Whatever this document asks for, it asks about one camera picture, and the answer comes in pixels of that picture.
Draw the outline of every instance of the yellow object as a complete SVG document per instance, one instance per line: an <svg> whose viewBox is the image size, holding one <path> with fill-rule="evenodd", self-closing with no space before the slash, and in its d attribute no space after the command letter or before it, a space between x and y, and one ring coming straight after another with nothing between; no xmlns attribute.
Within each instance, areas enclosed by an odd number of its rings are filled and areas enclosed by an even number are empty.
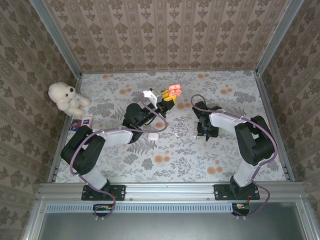
<svg viewBox="0 0 320 240"><path fill-rule="evenodd" d="M170 93L169 90L164 90L164 91L162 92L162 99L165 99L165 98L169 97L169 93Z"/></svg>
<svg viewBox="0 0 320 240"><path fill-rule="evenodd" d="M177 95L173 95L173 96L168 96L168 97L164 98L163 100L165 100L166 102L173 100L174 104L176 104L177 99L178 99Z"/></svg>

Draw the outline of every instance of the patterned floor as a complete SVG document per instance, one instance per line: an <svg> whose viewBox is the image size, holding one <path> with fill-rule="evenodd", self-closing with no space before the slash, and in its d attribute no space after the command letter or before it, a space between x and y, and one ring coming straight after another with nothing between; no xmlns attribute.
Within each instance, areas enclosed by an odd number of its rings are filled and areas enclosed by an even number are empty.
<svg viewBox="0 0 320 240"><path fill-rule="evenodd" d="M158 72L88 74L82 76L81 94L93 100L85 108L94 116L94 129L116 128L122 124L127 105L138 103L141 92L149 88L164 90L181 84L182 95L168 112L169 127L156 142L144 134L134 144L104 148L97 166L113 183L136 182L216 182L229 181L242 158L237 139L223 129L218 138L196 137L198 119L192 112L190 98L201 93L209 107L221 106L242 116L261 115L265 110L252 71ZM144 129L161 129L156 119ZM69 140L74 132L69 132ZM280 160L265 165L257 180L285 180ZM77 183L61 161L58 183Z"/></svg>

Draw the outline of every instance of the red object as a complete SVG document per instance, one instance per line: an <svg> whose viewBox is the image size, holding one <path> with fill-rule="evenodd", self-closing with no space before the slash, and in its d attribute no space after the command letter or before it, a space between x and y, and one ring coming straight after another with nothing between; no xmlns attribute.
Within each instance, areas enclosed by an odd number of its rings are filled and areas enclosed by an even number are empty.
<svg viewBox="0 0 320 240"><path fill-rule="evenodd" d="M180 88L181 88L180 84L175 84L175 85L169 86L169 91L170 91L169 96L177 95L179 97L180 94L182 93Z"/></svg>

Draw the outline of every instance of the teddy bear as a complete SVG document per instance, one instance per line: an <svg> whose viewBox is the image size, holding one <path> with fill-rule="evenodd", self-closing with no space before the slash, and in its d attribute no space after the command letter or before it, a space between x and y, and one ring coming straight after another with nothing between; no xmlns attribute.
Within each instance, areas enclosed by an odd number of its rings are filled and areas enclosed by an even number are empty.
<svg viewBox="0 0 320 240"><path fill-rule="evenodd" d="M64 82L53 83L49 87L49 97L56 103L59 110L64 111L69 116L83 117L86 112L79 108L91 105L91 100L76 93L72 86L68 86Z"/></svg>

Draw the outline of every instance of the teddy bear's face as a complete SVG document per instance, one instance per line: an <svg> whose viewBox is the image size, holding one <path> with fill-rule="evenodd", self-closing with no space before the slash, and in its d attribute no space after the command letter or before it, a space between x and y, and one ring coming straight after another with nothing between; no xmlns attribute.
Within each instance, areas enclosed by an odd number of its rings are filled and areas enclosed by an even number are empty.
<svg viewBox="0 0 320 240"><path fill-rule="evenodd" d="M49 87L49 97L55 103L68 103L76 96L76 90L63 82L57 82Z"/></svg>

